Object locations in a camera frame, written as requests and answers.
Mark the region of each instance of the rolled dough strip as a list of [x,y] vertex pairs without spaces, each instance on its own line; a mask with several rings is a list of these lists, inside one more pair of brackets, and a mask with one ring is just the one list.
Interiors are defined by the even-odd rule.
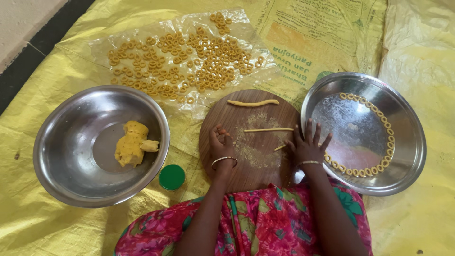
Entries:
[[284,147],[286,147],[286,145],[279,146],[279,147],[277,147],[276,149],[274,149],[273,151],[275,152],[275,151],[280,150],[280,149],[282,149],[282,148],[284,148]]
[[244,130],[244,132],[269,132],[269,131],[293,131],[291,128],[270,128],[270,129],[253,129],[253,130]]
[[277,105],[280,104],[280,102],[278,102],[277,100],[265,100],[265,101],[254,102],[254,103],[244,103],[244,102],[232,101],[232,100],[227,100],[227,102],[231,103],[232,105],[241,106],[241,107],[259,107],[259,106],[269,104],[269,103],[273,103],[273,104],[277,104]]

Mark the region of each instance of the black floor border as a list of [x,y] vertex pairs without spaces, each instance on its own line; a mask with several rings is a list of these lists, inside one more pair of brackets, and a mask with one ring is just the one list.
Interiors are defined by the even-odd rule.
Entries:
[[32,75],[95,0],[68,0],[22,49],[22,52],[0,75],[0,115]]

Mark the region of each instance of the steel bowl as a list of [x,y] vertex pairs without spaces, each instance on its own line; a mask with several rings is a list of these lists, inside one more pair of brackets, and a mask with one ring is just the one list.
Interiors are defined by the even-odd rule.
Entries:
[[[138,121],[148,139],[160,142],[136,168],[114,158],[123,125]],[[169,126],[160,106],[132,88],[105,85],[86,89],[60,104],[44,121],[33,148],[41,185],[56,199],[79,207],[121,203],[147,186],[164,163]]]
[[302,127],[308,118],[322,124],[321,141],[333,133],[327,153],[347,168],[376,166],[386,155],[384,124],[364,104],[343,100],[341,92],[365,97],[392,124],[395,149],[384,172],[365,178],[349,176],[324,162],[326,172],[358,193],[386,196],[401,192],[419,177],[425,164],[425,134],[409,103],[392,87],[375,77],[354,72],[330,74],[317,81],[302,104]]

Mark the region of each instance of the yellow tarp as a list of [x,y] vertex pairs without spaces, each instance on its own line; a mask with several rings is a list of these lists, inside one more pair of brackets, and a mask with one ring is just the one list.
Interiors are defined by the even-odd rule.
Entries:
[[[448,66],[454,56],[453,45],[448,46],[450,40],[453,43],[450,37],[453,12],[443,10],[448,3],[428,4],[428,8],[418,9],[415,3],[406,3],[401,9],[395,7],[396,15],[389,12],[388,20],[400,23],[394,26],[393,22],[388,23],[388,35],[396,36],[386,37],[389,53],[381,78],[397,88],[421,118],[429,145],[428,158],[416,185],[392,197],[367,199],[373,249],[376,255],[404,252],[413,255],[417,249],[425,254],[444,254],[453,246],[453,237],[450,239],[436,230],[448,231],[454,223],[450,184],[453,180],[448,179],[455,154],[453,130],[449,126],[452,123],[448,121],[453,120],[448,108],[453,99],[453,84],[449,87],[453,68]],[[268,83],[242,85],[236,90],[248,87],[267,90],[300,109],[307,90],[324,75],[339,71],[378,74],[385,0],[97,0],[40,64],[0,117],[0,251],[3,255],[111,255],[121,232],[141,214],[206,193],[209,181],[197,149],[201,117],[205,113],[193,115],[164,107],[172,135],[165,164],[178,164],[185,169],[187,180],[180,189],[165,191],[154,179],[130,200],[102,209],[71,207],[51,197],[34,173],[33,143],[40,125],[62,101],[83,89],[109,83],[105,74],[110,71],[103,71],[93,61],[88,42],[183,14],[239,6],[275,57],[282,74]],[[415,25],[404,20],[406,15],[413,15]],[[419,23],[419,15],[428,18]],[[413,41],[416,30],[438,38],[443,46],[420,36]],[[400,36],[420,44],[406,48],[408,45],[401,42]],[[403,54],[409,57],[401,59]],[[399,75],[396,67],[406,67],[407,73]],[[424,94],[433,102],[423,101]],[[417,244],[427,247],[414,248]]]
[[389,0],[379,79],[419,116],[427,158],[407,190],[366,200],[377,255],[455,255],[454,11],[450,0]]

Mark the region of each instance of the bracelet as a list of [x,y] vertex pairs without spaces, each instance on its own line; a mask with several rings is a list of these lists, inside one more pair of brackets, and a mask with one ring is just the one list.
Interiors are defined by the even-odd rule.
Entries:
[[322,165],[322,163],[320,163],[318,161],[303,161],[303,162],[299,163],[299,165],[302,165],[302,164],[320,164],[320,165]]
[[225,157],[221,157],[221,158],[216,159],[216,160],[212,163],[212,169],[213,169],[213,170],[216,170],[215,168],[213,168],[213,165],[214,165],[216,162],[221,161],[221,160],[224,160],[224,159],[234,159],[234,160],[235,160],[235,164],[234,164],[234,166],[233,166],[232,168],[234,168],[234,167],[237,165],[237,163],[238,163],[237,159],[235,159],[234,157],[232,157],[232,156],[225,156]]

